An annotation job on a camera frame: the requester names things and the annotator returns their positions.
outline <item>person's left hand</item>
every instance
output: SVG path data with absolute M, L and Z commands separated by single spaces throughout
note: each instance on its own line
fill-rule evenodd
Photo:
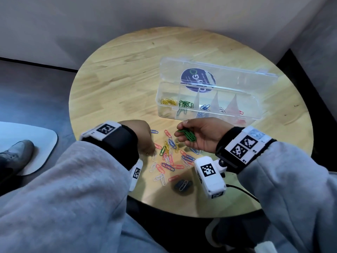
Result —
M 156 149 L 151 137 L 149 124 L 143 120 L 120 121 L 120 124 L 128 126 L 138 137 L 138 151 L 143 154 L 152 155 Z

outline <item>clear plastic box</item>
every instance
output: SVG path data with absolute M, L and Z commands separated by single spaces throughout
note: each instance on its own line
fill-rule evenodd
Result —
M 275 74 L 164 57 L 160 61 L 156 102 L 160 117 L 186 120 L 217 117 L 237 126 L 261 119 L 262 110 L 252 94 L 277 82 Z M 165 105 L 173 99 L 176 105 Z M 182 102 L 193 103 L 185 106 Z

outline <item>gray shoe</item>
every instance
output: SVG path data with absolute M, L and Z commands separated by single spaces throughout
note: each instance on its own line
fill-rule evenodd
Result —
M 30 140 L 22 140 L 12 145 L 8 150 L 0 153 L 1 168 L 11 168 L 12 174 L 18 174 L 31 160 L 34 144 Z

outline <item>black wrist strap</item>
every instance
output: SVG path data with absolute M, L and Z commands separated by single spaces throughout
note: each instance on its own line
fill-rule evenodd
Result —
M 219 157 L 222 161 L 223 167 L 227 166 L 227 171 L 233 173 L 240 173 L 247 165 L 249 165 L 252 161 L 254 161 L 257 157 L 259 157 L 273 142 L 275 139 L 271 139 L 266 143 L 266 145 L 257 153 L 248 163 L 242 163 L 231 153 L 227 152 L 224 148 L 243 130 L 243 127 L 233 127 L 230 129 L 219 141 L 217 144 L 216 156 Z
M 107 151 L 127 170 L 131 170 L 139 159 L 138 137 L 133 130 L 125 125 L 116 129 L 102 141 L 93 137 L 83 138 L 82 141 L 92 143 Z

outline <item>person's right hand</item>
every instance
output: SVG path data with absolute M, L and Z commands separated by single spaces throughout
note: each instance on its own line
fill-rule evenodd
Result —
M 221 138 L 234 126 L 215 117 L 196 118 L 186 120 L 177 125 L 177 129 L 188 128 L 196 135 L 196 142 L 187 140 L 183 132 L 175 132 L 179 142 L 185 142 L 186 146 L 203 150 L 209 153 L 216 152 L 216 146 Z

